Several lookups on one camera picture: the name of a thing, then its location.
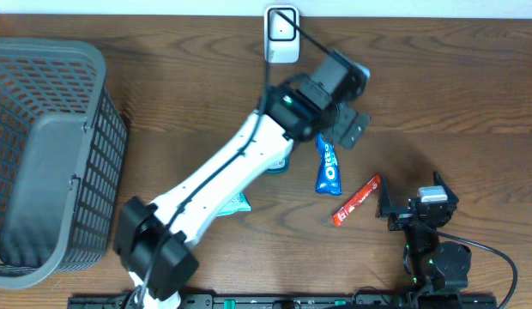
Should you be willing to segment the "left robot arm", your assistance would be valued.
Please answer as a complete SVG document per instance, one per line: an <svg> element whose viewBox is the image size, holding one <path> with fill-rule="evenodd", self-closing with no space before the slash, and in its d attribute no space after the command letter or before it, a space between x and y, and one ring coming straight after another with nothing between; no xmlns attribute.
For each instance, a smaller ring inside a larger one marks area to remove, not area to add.
<svg viewBox="0 0 532 309"><path fill-rule="evenodd" d="M296 144L322 133L352 148L370 118L349 102L363 94L369 78L367 67L331 50L311 75L299 73L277 86L265 82L257 109L189 178L150 203L128 200L113 241L135 283L125 306L178 307L179 290L199 266L192 248L225 205Z"/></svg>

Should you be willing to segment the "blue Oreo cookie pack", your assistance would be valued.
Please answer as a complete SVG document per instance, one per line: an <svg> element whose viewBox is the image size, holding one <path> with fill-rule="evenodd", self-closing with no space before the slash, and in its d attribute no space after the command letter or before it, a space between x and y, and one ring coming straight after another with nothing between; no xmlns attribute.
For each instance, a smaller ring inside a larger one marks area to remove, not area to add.
<svg viewBox="0 0 532 309"><path fill-rule="evenodd" d="M321 134L316 135L315 143L320 157L315 191L319 194L340 196L342 180L334 146Z"/></svg>

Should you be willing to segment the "teal mouthwash bottle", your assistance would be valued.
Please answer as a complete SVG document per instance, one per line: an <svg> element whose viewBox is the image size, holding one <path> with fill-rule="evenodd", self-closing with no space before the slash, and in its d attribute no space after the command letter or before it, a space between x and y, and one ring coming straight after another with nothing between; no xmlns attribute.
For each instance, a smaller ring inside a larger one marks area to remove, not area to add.
<svg viewBox="0 0 532 309"><path fill-rule="evenodd" d="M286 157L280 161L277 161L271 164L267 168L266 173L271 173L271 174L284 173L287 169L288 169L288 158Z"/></svg>

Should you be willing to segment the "red Nescafe stick sachet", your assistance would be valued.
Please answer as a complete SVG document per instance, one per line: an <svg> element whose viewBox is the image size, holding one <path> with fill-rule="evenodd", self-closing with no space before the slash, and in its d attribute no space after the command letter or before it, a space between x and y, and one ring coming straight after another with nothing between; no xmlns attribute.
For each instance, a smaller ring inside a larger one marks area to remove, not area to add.
<svg viewBox="0 0 532 309"><path fill-rule="evenodd" d="M380 183L381 177L378 174L373 176L333 214L332 221L334 225L340 227L345 219L380 187Z"/></svg>

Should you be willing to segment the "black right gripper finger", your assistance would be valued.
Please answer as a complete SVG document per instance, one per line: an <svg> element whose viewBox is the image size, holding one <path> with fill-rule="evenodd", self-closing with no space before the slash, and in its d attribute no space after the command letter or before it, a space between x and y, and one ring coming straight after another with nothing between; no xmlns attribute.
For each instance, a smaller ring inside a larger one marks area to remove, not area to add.
<svg viewBox="0 0 532 309"><path fill-rule="evenodd" d="M441 186L446 195L447 195L447 199L448 199L448 202L449 203L457 203L458 202L458 197L457 195L453 192L453 190L443 181L440 173L438 171L434 171L433 174L433 183L437 186Z"/></svg>
<svg viewBox="0 0 532 309"><path fill-rule="evenodd" d="M388 186L383 177L380 177L379 183L379 197L378 206L376 210L376 217L387 217L391 210L391 200L388 191Z"/></svg>

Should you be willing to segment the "white teal wet wipes pack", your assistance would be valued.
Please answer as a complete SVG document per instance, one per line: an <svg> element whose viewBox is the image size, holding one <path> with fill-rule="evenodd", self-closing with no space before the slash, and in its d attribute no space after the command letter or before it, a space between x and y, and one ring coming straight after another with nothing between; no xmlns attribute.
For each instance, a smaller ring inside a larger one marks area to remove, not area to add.
<svg viewBox="0 0 532 309"><path fill-rule="evenodd" d="M249 212L251 211L251 205L248 202L245 194L240 192L233 196L219 211L218 217L233 215L237 212Z"/></svg>

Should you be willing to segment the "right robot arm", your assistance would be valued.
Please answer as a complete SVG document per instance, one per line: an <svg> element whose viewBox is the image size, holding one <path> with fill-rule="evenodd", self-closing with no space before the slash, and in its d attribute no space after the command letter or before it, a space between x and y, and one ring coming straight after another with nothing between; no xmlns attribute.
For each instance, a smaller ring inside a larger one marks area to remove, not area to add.
<svg viewBox="0 0 532 309"><path fill-rule="evenodd" d="M376 217L385 218L390 231L404 232L404 269L414 278L402 304L410 308L463 308L461 291L469 284L471 250L455 241L442 242L438 234L456 210L457 195L437 172L433 185L419 188L406 206L392 204L384 179L379 189Z"/></svg>

